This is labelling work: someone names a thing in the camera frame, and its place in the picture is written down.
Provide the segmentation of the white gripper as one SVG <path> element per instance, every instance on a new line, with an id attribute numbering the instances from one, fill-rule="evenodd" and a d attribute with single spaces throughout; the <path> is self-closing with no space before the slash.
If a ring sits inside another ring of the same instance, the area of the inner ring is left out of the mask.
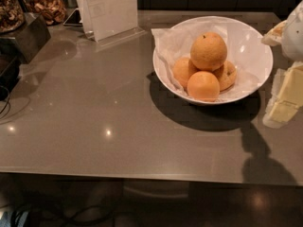
<path id="1" fill-rule="evenodd" d="M 295 61 L 287 70 L 278 69 L 262 122 L 281 128 L 303 107 L 303 0 L 284 20 L 261 39 L 269 46 L 281 45 L 283 54 Z"/>

